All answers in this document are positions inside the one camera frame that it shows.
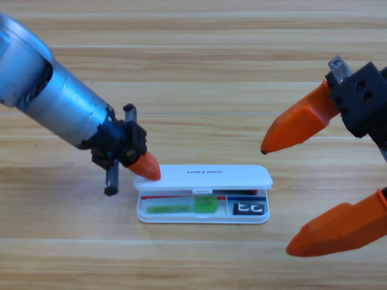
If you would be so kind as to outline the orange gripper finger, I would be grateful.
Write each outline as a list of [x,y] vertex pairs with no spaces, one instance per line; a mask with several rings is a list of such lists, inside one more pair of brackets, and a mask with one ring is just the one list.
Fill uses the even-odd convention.
[[356,250],[386,236],[386,189],[356,204],[341,203],[305,224],[287,254],[316,257]]

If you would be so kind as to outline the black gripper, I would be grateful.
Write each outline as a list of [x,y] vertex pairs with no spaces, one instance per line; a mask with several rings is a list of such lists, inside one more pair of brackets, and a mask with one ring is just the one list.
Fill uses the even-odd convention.
[[89,149],[92,162],[106,170],[104,194],[112,196],[119,191],[119,165],[151,181],[161,178],[160,165],[146,146],[146,131],[137,123],[137,108],[123,107],[125,119],[118,120],[113,109],[106,108],[106,118],[97,126],[97,132],[82,140],[80,148]]
[[368,62],[353,72],[340,56],[328,66],[326,81],[272,123],[261,143],[263,154],[304,143],[340,113],[352,135],[370,136],[386,158],[386,68]]

